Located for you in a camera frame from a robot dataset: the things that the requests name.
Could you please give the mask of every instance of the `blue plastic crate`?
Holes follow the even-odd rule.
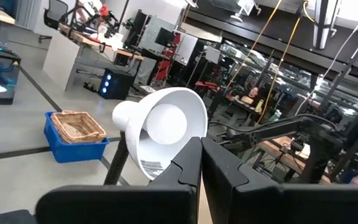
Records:
[[[102,142],[97,143],[67,144],[60,139],[59,134],[50,119],[52,113],[54,113],[54,111],[45,113],[47,120],[45,122],[44,134],[57,162],[88,161],[102,158],[104,148],[109,144],[107,138],[104,138]]]

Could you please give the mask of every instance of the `wicker basket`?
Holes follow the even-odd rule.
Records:
[[[105,130],[87,112],[62,111],[50,117],[63,142],[101,142],[106,137]]]

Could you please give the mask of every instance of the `black metal stand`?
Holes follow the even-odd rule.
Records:
[[[121,131],[121,140],[118,143],[117,152],[112,159],[109,171],[103,185],[117,185],[122,169],[127,161],[129,151],[125,142],[125,132]]]

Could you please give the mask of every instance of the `sticker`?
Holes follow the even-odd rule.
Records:
[[[142,163],[143,169],[151,177],[156,178],[164,171],[164,168],[161,166],[161,162],[150,162],[150,161],[140,161],[140,162]]]

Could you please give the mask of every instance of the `black computer monitor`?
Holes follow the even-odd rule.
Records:
[[[169,47],[169,45],[173,42],[174,38],[175,35],[172,31],[161,28],[160,32],[158,32],[157,38],[155,39],[155,43]]]

